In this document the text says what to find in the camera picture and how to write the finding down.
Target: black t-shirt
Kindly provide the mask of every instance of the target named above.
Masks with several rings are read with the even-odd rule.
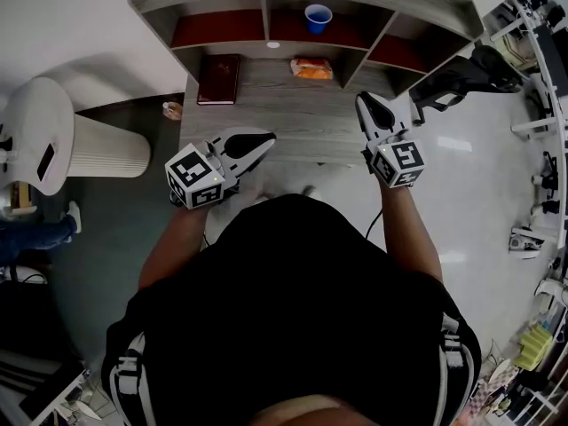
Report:
[[[144,331],[159,425],[244,425],[277,402],[339,398],[381,426],[432,424],[444,286],[403,272],[335,209],[291,194],[243,210],[107,332],[103,381]]]

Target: small object on desk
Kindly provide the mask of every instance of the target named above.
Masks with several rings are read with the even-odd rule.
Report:
[[[334,78],[331,65],[326,59],[293,59],[290,66],[294,77],[327,80]]]
[[[163,103],[162,107],[164,116],[174,122],[179,122],[181,120],[181,114],[183,113],[184,108],[181,107],[180,104],[175,102],[166,102]]]
[[[201,61],[197,104],[234,104],[241,56],[207,55]]]
[[[308,20],[308,30],[314,35],[319,35],[333,18],[333,13],[323,4],[311,4],[304,11]]]

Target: person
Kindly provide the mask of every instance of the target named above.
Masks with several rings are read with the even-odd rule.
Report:
[[[202,251],[209,208],[180,209],[124,318],[107,331],[107,392],[116,361],[144,332],[158,425],[441,421],[444,312],[469,347],[471,382],[479,345],[444,288],[410,190],[379,183],[386,253],[331,206],[301,194],[244,209]],[[464,399],[466,389],[456,387],[445,401],[459,393],[451,414],[471,384]]]
[[[0,267],[12,264],[25,249],[53,249],[81,233],[81,210],[69,202],[68,212],[58,223],[0,222]]]

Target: orange snack package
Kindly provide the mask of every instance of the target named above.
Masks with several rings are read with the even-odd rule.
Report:
[[[293,59],[290,66],[294,77],[327,80],[334,78],[331,65],[326,59]]]

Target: white floor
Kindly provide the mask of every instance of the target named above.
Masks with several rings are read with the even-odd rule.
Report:
[[[398,105],[405,107],[407,100]],[[413,188],[414,199],[438,249],[446,287],[482,350],[489,351],[492,339],[503,348],[529,318],[533,291],[556,253],[550,243],[535,260],[508,253],[511,226],[533,204],[530,177],[540,171],[543,145],[524,142],[509,129],[529,121],[522,94],[471,93],[445,113],[426,110],[426,119],[415,129],[428,167]],[[381,207],[378,184],[366,167],[264,162],[243,178],[240,196],[213,210],[209,241],[259,192],[299,193],[306,185],[317,186],[362,233]],[[370,240],[384,248],[381,221]]]

